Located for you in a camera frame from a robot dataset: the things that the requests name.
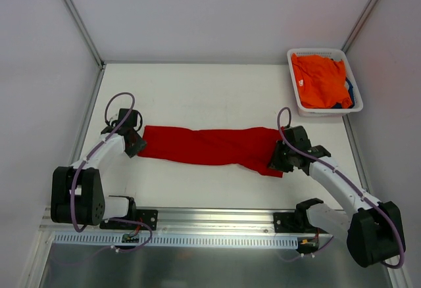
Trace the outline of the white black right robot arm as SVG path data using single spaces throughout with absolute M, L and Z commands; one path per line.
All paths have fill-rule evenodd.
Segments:
M 318 228 L 329 233 L 345 243 L 363 268 L 377 263 L 400 268 L 406 246 L 398 206 L 382 202 L 353 183 L 326 148 L 311 144 L 304 127 L 281 127 L 280 135 L 269 168 L 283 173 L 301 170 L 343 209 L 338 212 L 318 198 L 309 199 L 298 203 L 281 225 L 291 231 L 306 233 Z

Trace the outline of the red polo shirt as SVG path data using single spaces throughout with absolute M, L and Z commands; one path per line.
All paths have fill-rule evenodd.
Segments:
M 269 168 L 272 153 L 281 139 L 275 129 L 190 130 L 146 126 L 143 138 L 147 146 L 137 154 L 140 157 L 204 166 L 238 164 L 262 176 L 283 176 L 283 172 Z

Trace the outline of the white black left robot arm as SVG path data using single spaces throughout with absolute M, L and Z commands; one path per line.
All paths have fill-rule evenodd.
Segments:
M 133 158 L 146 148 L 147 142 L 138 134 L 142 125 L 139 111 L 120 109 L 118 119 L 107 122 L 99 141 L 88 154 L 70 166 L 54 170 L 50 209 L 53 222 L 83 229 L 114 218 L 121 228 L 135 226 L 134 198 L 105 196 L 101 176 L 117 156 Z

